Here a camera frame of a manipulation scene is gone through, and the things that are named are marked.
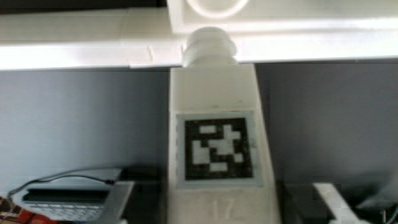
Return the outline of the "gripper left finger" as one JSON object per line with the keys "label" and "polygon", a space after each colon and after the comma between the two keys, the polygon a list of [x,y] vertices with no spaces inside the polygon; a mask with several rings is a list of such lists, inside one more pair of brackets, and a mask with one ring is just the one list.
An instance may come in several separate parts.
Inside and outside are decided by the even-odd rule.
{"label": "gripper left finger", "polygon": [[102,213],[86,224],[163,224],[161,188],[156,181],[115,183]]}

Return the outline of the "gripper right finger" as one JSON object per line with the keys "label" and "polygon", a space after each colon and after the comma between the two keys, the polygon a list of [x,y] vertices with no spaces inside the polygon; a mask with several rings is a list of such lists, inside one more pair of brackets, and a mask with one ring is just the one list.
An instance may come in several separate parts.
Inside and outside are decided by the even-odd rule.
{"label": "gripper right finger", "polygon": [[360,219],[332,183],[280,185],[282,224],[371,224]]}

